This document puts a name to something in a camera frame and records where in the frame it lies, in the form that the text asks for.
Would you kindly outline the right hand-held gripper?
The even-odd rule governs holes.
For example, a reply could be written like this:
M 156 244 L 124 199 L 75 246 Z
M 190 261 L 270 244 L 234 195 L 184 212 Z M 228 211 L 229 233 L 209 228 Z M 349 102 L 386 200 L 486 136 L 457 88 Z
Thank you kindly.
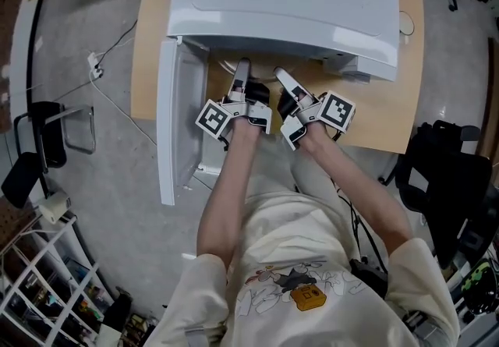
M 315 97 L 282 67 L 276 67 L 274 75 L 285 89 L 278 102 L 280 131 L 293 150 L 312 122 L 336 129 L 334 140 L 347 132 L 356 112 L 353 102 L 332 91 Z

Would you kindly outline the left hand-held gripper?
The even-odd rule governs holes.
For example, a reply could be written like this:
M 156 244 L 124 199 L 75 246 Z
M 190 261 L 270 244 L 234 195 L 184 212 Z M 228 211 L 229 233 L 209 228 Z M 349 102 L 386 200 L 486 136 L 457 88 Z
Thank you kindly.
M 247 83 L 250 68 L 250 60 L 241 58 L 228 94 L 221 101 L 209 99 L 196 118 L 196 125 L 216 140 L 225 138 L 231 129 L 232 120 L 237 118 L 246 119 L 266 134 L 271 131 L 270 90 L 262 83 Z

